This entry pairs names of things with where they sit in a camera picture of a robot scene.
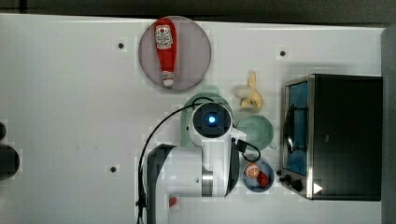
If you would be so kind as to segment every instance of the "red ketchup bottle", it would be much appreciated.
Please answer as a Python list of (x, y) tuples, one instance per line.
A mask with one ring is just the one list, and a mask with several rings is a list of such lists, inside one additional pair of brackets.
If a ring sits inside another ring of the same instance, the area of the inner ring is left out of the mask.
[(157, 56), (161, 64), (163, 85), (172, 87), (174, 83), (175, 60), (177, 54), (176, 28), (171, 20), (161, 18), (154, 24)]

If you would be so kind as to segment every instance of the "bottle label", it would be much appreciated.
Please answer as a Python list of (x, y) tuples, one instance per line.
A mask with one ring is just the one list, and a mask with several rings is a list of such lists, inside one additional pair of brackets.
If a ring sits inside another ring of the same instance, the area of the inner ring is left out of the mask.
[(156, 27), (157, 49), (170, 49), (173, 43), (171, 29), (169, 25), (159, 25)]

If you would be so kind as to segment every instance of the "white robot body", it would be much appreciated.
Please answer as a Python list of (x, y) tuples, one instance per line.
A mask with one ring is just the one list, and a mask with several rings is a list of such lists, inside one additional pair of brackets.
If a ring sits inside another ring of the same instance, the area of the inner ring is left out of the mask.
[(236, 184), (239, 157), (232, 146), (247, 136), (233, 128), (231, 113), (216, 103), (197, 106), (189, 135), (196, 147), (161, 145), (148, 154), (148, 224), (169, 223), (170, 196), (225, 197)]

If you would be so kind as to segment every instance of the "black cable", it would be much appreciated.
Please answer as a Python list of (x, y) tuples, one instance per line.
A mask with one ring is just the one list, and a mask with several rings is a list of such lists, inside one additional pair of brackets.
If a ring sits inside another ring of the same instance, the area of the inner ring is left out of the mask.
[(199, 101), (199, 100), (208, 100), (210, 102), (215, 102), (214, 100), (210, 99), (209, 97), (205, 97), (205, 96), (201, 96), (201, 97), (197, 97), (192, 101), (192, 105), (195, 105), (195, 102)]
[(250, 147), (253, 147), (259, 153), (259, 156), (255, 160), (251, 160), (251, 159), (248, 159), (248, 157), (245, 156), (245, 153), (242, 153), (242, 156), (244, 157), (244, 159), (246, 161), (250, 161), (250, 162), (258, 161), (260, 159), (260, 157), (262, 156), (262, 154), (260, 153), (259, 149), (257, 147), (255, 147), (255, 146), (251, 145), (250, 143), (245, 142), (245, 144), (247, 144)]
[(155, 132), (157, 132), (157, 130), (161, 127), (161, 125), (163, 125), (164, 122), (166, 122), (168, 119), (170, 119), (172, 116), (174, 116), (176, 113), (188, 109), (190, 107), (195, 107), (196, 105), (201, 105), (202, 103), (196, 104), (196, 102), (198, 100), (208, 100), (210, 102), (214, 102), (212, 99), (208, 98), (208, 97), (197, 97), (196, 99), (194, 99), (192, 101), (191, 105), (186, 105), (174, 112), (172, 112), (170, 115), (166, 116), (166, 118), (164, 118), (163, 120), (161, 120), (161, 122), (154, 128), (154, 130), (151, 132), (151, 134), (148, 136), (148, 139), (146, 140), (146, 144), (143, 146), (143, 151), (142, 154), (140, 155), (140, 159), (139, 159), (139, 165), (137, 166), (137, 193), (138, 193), (138, 201), (136, 202), (136, 205), (138, 206), (138, 215), (137, 215), (137, 221), (136, 223), (139, 224), (139, 221), (142, 219), (143, 216), (143, 208), (146, 207), (146, 192), (144, 190), (143, 187), (143, 167), (142, 167), (142, 161), (143, 161), (143, 157), (145, 155), (146, 149), (149, 145), (149, 140), (151, 139), (152, 135), (155, 134)]

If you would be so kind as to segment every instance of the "green plate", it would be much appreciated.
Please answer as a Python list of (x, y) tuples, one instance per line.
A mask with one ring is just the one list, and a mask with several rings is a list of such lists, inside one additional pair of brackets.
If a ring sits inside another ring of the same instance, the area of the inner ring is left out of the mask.
[(261, 115), (249, 115), (239, 121), (237, 129), (247, 135), (247, 142), (259, 150), (270, 146), (274, 138), (271, 122)]

